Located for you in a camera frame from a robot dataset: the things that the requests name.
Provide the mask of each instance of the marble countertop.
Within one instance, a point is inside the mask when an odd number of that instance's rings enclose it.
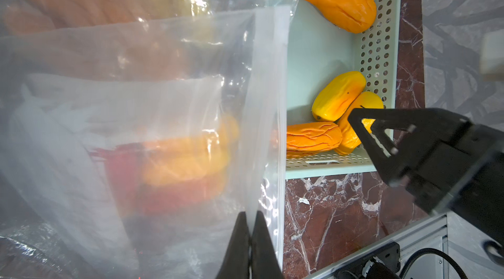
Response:
[[[396,108],[425,107],[422,41],[422,0],[401,0]],[[308,276],[425,216],[377,172],[288,180],[284,275]]]

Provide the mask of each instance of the perforated basket wall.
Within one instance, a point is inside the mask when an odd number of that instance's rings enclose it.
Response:
[[[365,91],[378,94],[386,108],[394,108],[401,0],[375,0],[375,3],[375,23],[354,35],[352,70],[360,70],[366,77]],[[287,159],[286,164],[287,179],[375,171],[362,145],[347,156],[331,150],[316,156]]]

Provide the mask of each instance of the black cable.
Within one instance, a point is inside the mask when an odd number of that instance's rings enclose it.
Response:
[[[422,249],[417,250],[415,253],[413,253],[413,255],[410,258],[408,258],[408,261],[404,264],[404,267],[401,270],[401,274],[399,275],[401,277],[401,279],[406,278],[406,274],[408,273],[408,270],[411,268],[413,263],[419,257],[424,256],[425,254],[435,254],[437,256],[443,257],[455,269],[455,271],[459,275],[460,279],[467,279],[467,276],[464,273],[464,271],[462,270],[462,268],[460,268],[460,266],[453,260],[452,257],[449,257],[444,252],[442,252],[438,249],[435,249],[435,248],[422,248]]]

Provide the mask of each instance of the red object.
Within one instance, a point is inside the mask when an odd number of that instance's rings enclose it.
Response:
[[[143,158],[148,156],[141,144],[121,145],[115,150],[98,149],[91,155],[104,159],[107,179],[122,216],[175,212],[216,197],[227,182],[225,173],[217,173],[162,187],[145,185],[141,173]]]

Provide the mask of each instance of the plastic basket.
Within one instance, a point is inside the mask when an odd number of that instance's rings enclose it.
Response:
[[[334,26],[311,4],[300,0],[288,46],[288,125],[315,121],[311,108],[318,92],[347,71],[361,71],[367,79],[365,91],[377,93],[386,108],[395,106],[401,0],[375,3],[375,23],[362,33],[352,34]],[[287,179],[375,171],[362,145],[347,156],[331,150],[287,159],[286,166]]]

